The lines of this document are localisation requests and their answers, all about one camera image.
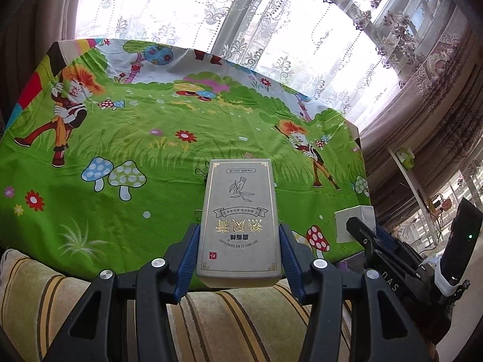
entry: sheer curtain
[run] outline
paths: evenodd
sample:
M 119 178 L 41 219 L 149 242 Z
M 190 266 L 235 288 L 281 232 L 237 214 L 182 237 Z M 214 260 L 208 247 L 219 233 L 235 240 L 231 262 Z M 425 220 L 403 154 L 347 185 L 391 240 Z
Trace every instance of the sheer curtain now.
M 194 48 L 272 77 L 363 130 L 426 59 L 451 0 L 80 0 L 76 37 Z

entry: clown face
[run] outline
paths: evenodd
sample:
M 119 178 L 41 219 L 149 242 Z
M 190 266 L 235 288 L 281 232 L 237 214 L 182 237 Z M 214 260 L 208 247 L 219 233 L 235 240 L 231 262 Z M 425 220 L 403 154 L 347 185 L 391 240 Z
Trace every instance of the clown face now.
M 300 146 L 307 146 L 309 141 L 305 137 L 303 133 L 292 132 L 290 136 L 294 139 L 294 141 Z
M 76 79 L 71 80 L 71 87 L 69 88 L 67 98 L 73 105 L 83 103 L 91 95 L 91 91 L 83 83 L 78 82 Z

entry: red flower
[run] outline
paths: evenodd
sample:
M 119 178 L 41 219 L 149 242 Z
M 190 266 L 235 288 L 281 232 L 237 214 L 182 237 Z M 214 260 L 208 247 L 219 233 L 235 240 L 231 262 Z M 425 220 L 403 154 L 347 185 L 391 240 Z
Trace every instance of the red flower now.
M 38 210 L 43 211 L 43 206 L 45 203 L 43 202 L 43 198 L 37 192 L 30 191 L 27 192 L 27 196 L 25 196 L 25 202 L 28 204 L 30 208 L 33 208 L 35 212 Z
M 188 131 L 177 131 L 176 136 L 177 138 L 187 141 L 188 143 L 191 143 L 192 141 L 196 142 L 196 136 Z

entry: cartoon grass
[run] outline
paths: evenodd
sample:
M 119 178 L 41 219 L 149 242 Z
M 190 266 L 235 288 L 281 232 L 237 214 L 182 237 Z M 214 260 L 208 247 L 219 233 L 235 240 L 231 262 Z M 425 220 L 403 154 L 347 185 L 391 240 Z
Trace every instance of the cartoon grass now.
M 89 223 L 86 222 L 85 232 L 83 233 L 74 219 L 72 219 L 72 222 L 75 225 L 75 230 L 72 230 L 69 226 L 66 226 L 64 224 L 60 225 L 67 230 L 66 234 L 61 234 L 64 238 L 67 239 L 67 243 L 59 247 L 59 249 L 63 249 L 61 255 L 71 252 L 72 257 L 74 254 L 80 253 L 86 256 L 86 258 L 88 258 L 89 261 L 92 262 L 92 258 L 98 259 L 98 254 L 104 254 L 104 252 L 95 248 L 95 246 L 109 244 L 110 242 L 100 240 L 88 241 Z

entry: silver screw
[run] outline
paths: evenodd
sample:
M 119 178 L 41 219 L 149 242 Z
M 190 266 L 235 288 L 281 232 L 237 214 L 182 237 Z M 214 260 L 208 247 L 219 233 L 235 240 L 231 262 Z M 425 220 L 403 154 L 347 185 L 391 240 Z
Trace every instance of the silver screw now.
M 113 272 L 110 269 L 105 269 L 101 272 L 101 279 L 110 279 L 113 276 Z
M 377 279 L 379 277 L 379 272 L 375 269 L 370 269 L 366 272 L 366 275 L 369 279 Z
M 166 261 L 164 261 L 164 259 L 154 259 L 153 261 L 151 261 L 151 265 L 154 268 L 160 268 L 165 264 L 166 264 Z
M 313 261 L 313 266 L 320 268 L 320 269 L 324 269 L 325 267 L 327 267 L 327 265 L 328 265 L 327 261 L 322 260 L 322 259 L 317 259 L 317 260 Z

